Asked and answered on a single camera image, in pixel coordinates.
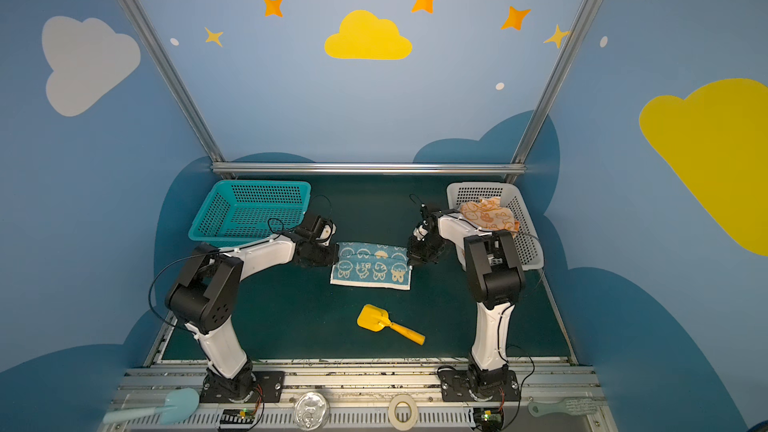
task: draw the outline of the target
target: plastic basket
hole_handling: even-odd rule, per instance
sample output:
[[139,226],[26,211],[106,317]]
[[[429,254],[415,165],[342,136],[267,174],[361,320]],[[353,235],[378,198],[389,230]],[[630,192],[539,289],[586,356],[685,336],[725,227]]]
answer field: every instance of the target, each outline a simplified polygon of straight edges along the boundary
[[301,224],[310,204],[307,182],[222,180],[210,190],[192,222],[189,238],[215,247],[260,240]]
[[[535,235],[536,229],[531,221],[531,215],[523,202],[520,190],[512,184],[500,182],[456,182],[448,186],[448,205],[451,208],[460,208],[465,202],[479,202],[481,198],[501,197],[502,207],[509,208],[514,218],[520,221],[520,232]],[[514,244],[518,247],[520,262],[523,270],[542,268],[544,266],[544,252],[542,246],[534,238],[527,235],[517,235]],[[462,251],[456,246],[456,252],[461,257]]]

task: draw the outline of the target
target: teal plastic basket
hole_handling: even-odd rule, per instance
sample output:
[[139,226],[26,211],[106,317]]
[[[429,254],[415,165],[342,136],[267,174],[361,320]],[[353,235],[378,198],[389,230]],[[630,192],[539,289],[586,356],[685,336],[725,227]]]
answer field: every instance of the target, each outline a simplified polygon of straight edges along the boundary
[[275,232],[283,225],[298,226],[310,204],[310,190],[307,182],[219,181],[194,218],[189,237],[215,247],[233,247],[271,235],[267,225],[271,218]]

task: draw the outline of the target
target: yellow shovel blade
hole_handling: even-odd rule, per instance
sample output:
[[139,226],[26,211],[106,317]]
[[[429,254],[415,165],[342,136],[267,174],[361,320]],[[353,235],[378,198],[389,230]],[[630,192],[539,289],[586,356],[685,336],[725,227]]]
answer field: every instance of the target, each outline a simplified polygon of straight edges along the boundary
[[390,323],[387,311],[370,304],[363,307],[360,315],[357,317],[357,324],[360,327],[374,332],[382,330],[384,327],[389,326]]

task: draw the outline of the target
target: green mat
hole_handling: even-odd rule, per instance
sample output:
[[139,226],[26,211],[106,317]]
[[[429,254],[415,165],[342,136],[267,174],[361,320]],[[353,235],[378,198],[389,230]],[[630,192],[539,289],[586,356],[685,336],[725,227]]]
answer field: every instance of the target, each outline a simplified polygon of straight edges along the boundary
[[[406,246],[420,219],[408,198],[448,207],[452,182],[484,178],[410,176],[318,176],[301,178],[312,195],[332,203],[339,242]],[[317,198],[310,212],[327,215]],[[447,247],[439,264],[415,268],[410,291],[331,285],[330,268],[272,267],[240,284],[232,317],[240,345],[251,359],[467,357],[475,341],[476,304],[456,258]],[[568,345],[536,271],[510,320],[508,343],[534,356],[568,356]],[[365,304],[389,311],[393,321],[426,336],[423,346],[389,329],[378,333],[357,326]],[[509,349],[511,357],[521,353]],[[163,359],[205,359],[191,334],[175,331]]]

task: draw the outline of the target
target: yellow cloud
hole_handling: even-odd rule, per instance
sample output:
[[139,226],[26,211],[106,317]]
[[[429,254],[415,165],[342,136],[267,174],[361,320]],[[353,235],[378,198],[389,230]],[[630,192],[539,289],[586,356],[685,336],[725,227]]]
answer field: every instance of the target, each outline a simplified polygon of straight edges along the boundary
[[768,87],[726,79],[657,97],[640,128],[733,240],[768,255]]
[[405,59],[412,48],[394,22],[368,10],[350,12],[341,21],[339,33],[326,39],[326,53],[337,59]]

